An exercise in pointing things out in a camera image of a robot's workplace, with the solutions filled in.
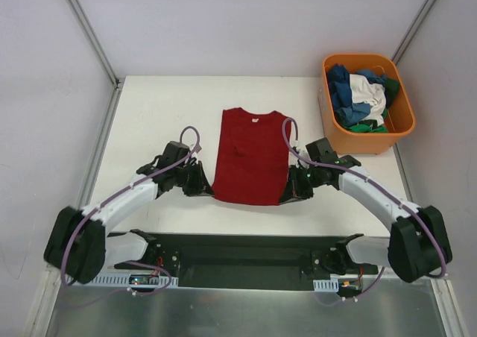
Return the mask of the red t-shirt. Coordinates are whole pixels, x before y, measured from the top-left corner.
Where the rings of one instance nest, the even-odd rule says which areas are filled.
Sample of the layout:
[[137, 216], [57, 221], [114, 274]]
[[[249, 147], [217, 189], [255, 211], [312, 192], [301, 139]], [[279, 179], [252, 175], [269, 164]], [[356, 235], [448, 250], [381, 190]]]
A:
[[231, 204], [277, 206], [288, 179], [291, 124], [282, 113], [249, 113], [241, 107], [224, 110], [214, 198]]

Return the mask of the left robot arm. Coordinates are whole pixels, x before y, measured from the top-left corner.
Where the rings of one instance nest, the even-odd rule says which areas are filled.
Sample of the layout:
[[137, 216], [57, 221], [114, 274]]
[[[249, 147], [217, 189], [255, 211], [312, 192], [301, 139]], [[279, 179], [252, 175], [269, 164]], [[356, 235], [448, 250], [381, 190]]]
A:
[[126, 192], [105, 207], [63, 208], [45, 247], [44, 260], [61, 268], [67, 254], [65, 274], [82, 284], [91, 282], [104, 267], [116, 264], [132, 261], [142, 269], [158, 266], [162, 253], [157, 238], [139, 229], [111, 236], [113, 228], [174, 187], [180, 187], [189, 197], [213, 195], [202, 162], [195, 158], [149, 177], [159, 170], [159, 166], [151, 163], [138, 168], [132, 182], [142, 178], [145, 182], [129, 185]]

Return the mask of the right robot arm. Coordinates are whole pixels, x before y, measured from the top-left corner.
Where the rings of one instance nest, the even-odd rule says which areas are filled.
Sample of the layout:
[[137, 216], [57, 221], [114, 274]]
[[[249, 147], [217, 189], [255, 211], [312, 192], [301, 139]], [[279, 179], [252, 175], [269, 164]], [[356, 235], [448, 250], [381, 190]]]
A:
[[391, 268], [403, 281], [439, 278], [452, 261], [452, 249], [440, 211], [398, 198], [377, 183], [361, 166], [320, 164], [290, 166], [285, 191], [287, 204], [310, 199], [320, 186], [332, 186], [371, 212], [388, 230], [388, 237], [361, 233], [339, 241], [321, 260], [332, 273], [353, 273], [363, 264]]

